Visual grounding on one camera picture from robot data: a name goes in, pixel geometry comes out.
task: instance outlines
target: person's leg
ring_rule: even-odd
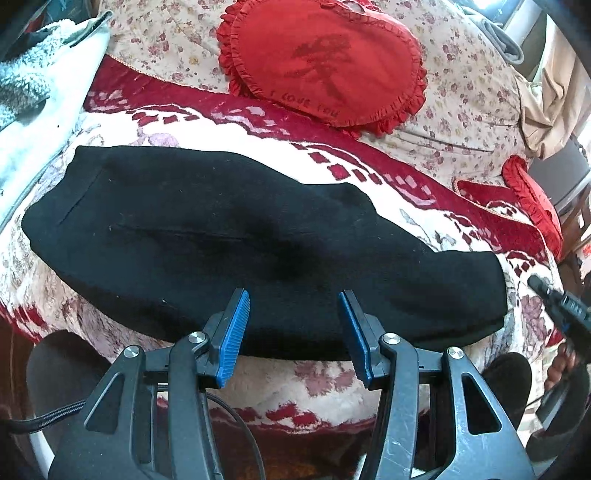
[[[85,340],[61,331],[45,337],[32,351],[27,364],[27,387],[33,411],[42,415],[85,400],[110,367]],[[55,452],[72,417],[43,430]]]
[[[501,355],[482,372],[482,378],[517,429],[531,391],[531,367],[527,359],[520,353]],[[465,396],[468,419],[472,420],[475,430],[489,431],[489,416],[479,409],[480,393],[475,388],[468,388]]]

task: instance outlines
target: floral bedsheet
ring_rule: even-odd
[[[39,341],[66,329],[111,361],[126,345],[162,346],[113,322],[65,285],[30,250],[21,219],[28,205],[63,176],[78,145],[155,145],[227,150],[246,155],[302,183],[352,183],[376,211],[435,251],[493,251],[505,273],[505,326],[465,346],[477,368],[499,354],[523,353],[533,364],[551,322],[527,287],[532,273],[560,285],[539,231],[495,188],[481,185],[481,205],[368,145],[267,102],[171,85],[106,58],[98,71],[80,130],[44,173],[0,233],[0,314]],[[534,392],[542,389],[541,379]],[[290,362],[240,357],[224,398],[259,429],[289,433],[367,429],[379,393],[368,392],[350,362]],[[425,392],[421,406],[427,407]]]
[[[216,29],[232,0],[101,0],[111,9],[109,53],[140,72],[210,92],[227,92]],[[377,0],[418,38],[426,102],[392,135],[360,141],[446,186],[485,181],[512,154],[526,157],[512,69],[447,0]]]

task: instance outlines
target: beige cloth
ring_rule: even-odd
[[[591,79],[570,43],[548,17],[546,45],[533,82],[515,72],[521,128],[537,157],[548,158],[579,135],[591,115]]]

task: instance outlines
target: black cable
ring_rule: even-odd
[[[159,392],[167,391],[168,386],[167,385],[159,385],[157,390]],[[246,422],[244,420],[242,420],[242,418],[236,412],[236,410],[234,410],[230,405],[228,405],[226,402],[224,402],[218,396],[213,395],[209,392],[206,392],[205,395],[209,400],[216,403],[221,408],[223,408],[226,412],[228,412],[228,414],[234,419],[234,421],[236,421],[238,426],[244,431],[244,433],[246,434],[246,438],[248,438],[248,442],[251,444],[252,451],[255,456],[256,465],[259,469],[260,480],[267,480],[267,476],[265,474],[265,465],[262,460],[261,451],[259,450],[259,447],[256,443],[256,439],[254,438],[254,435],[252,434],[251,430],[248,428],[248,425],[246,425]],[[39,417],[36,417],[34,419],[0,420],[0,424],[2,426],[4,426],[9,433],[16,434],[16,435],[40,432],[41,430],[53,425],[54,423],[57,423],[57,422],[62,421],[68,417],[71,417],[72,415],[77,414],[80,410],[82,410],[82,407],[84,407],[85,403],[86,403],[86,400],[80,400],[76,403],[73,403],[71,405],[67,405],[62,408],[58,408],[57,410],[53,410],[51,412],[48,412],[48,413],[41,415]]]
[[[546,395],[549,395],[550,392],[552,392],[552,390],[554,390],[556,387],[558,387],[560,384],[562,384],[563,382],[566,382],[568,380],[568,378],[574,374],[575,371],[577,371],[577,369],[582,369],[584,366],[584,368],[587,368],[587,365],[584,363],[580,363],[578,365],[576,365],[570,372],[565,372],[563,373],[562,377],[560,378],[560,380],[558,380],[554,385],[552,385],[552,387],[550,387],[547,391],[544,392],[543,395],[540,395],[538,398],[536,398],[535,400],[532,400],[531,402],[529,402],[526,406],[525,409],[527,410],[529,407],[531,407],[534,403],[539,402],[540,400],[542,400],[542,398],[544,398]],[[521,410],[519,408],[517,408],[513,413],[519,413]]]
[[[71,405],[67,405],[57,410],[53,410],[39,417],[29,420],[0,420],[9,433],[15,435],[40,432],[41,430],[62,421],[72,415],[77,414],[86,403],[86,400],[80,400]]]
[[[248,425],[246,424],[246,422],[244,420],[242,420],[242,418],[236,412],[236,410],[234,410],[230,405],[228,405],[226,402],[224,402],[221,398],[219,398],[216,395],[213,395],[209,392],[206,392],[205,395],[207,396],[207,398],[209,400],[218,404],[221,408],[226,410],[228,412],[228,414],[236,421],[238,426],[242,430],[244,430],[244,433],[246,434],[246,437],[248,438],[248,442],[251,444],[252,452],[255,455],[256,465],[259,469],[260,480],[267,480],[267,476],[265,474],[265,465],[262,461],[261,451],[259,450],[259,447],[256,443],[256,439],[255,439],[254,435],[252,434],[250,428],[248,428]]]

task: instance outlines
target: red pillow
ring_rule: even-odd
[[[563,237],[558,213],[544,190],[527,174],[525,160],[512,155],[503,165],[502,174],[506,184],[517,195],[521,208],[542,233],[554,258],[560,260]]]
[[[356,136],[391,133],[425,102],[418,40],[367,0],[238,0],[217,29],[234,95]]]

